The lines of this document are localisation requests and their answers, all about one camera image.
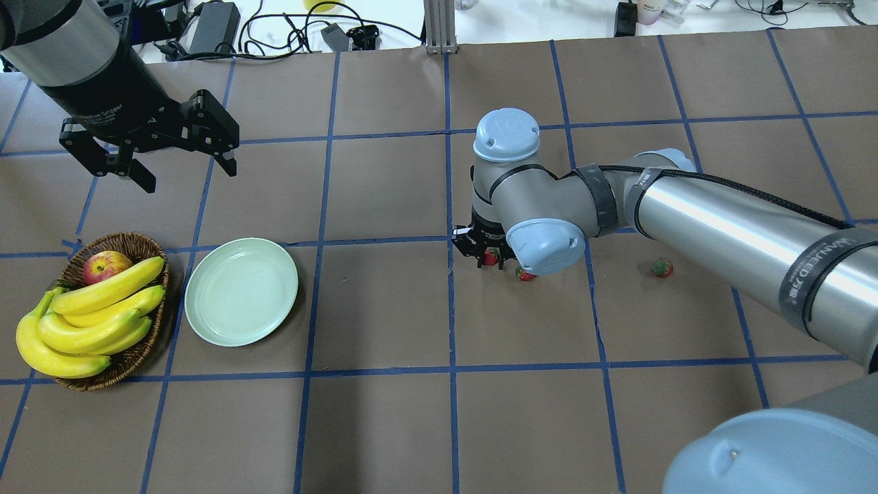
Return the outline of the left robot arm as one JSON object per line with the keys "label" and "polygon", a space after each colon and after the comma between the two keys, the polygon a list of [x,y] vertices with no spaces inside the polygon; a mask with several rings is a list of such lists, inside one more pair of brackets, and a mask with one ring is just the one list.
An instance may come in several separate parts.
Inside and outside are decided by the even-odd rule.
{"label": "left robot arm", "polygon": [[209,154],[237,175],[239,124],[208,90],[167,94],[95,1],[3,1],[2,56],[65,110],[58,141],[95,177],[156,177],[136,154]]}

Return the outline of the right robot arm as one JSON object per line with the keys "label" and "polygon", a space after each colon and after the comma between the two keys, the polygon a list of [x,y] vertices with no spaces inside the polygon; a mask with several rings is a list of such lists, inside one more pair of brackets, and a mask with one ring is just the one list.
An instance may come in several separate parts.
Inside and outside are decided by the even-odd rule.
{"label": "right robot arm", "polygon": [[515,259],[543,276],[586,241],[639,231],[752,297],[866,376],[786,407],[730,419],[671,462],[665,493],[875,493],[876,233],[774,195],[699,173],[677,149],[557,177],[540,130],[518,108],[475,132],[471,222],[454,228],[480,266]]}

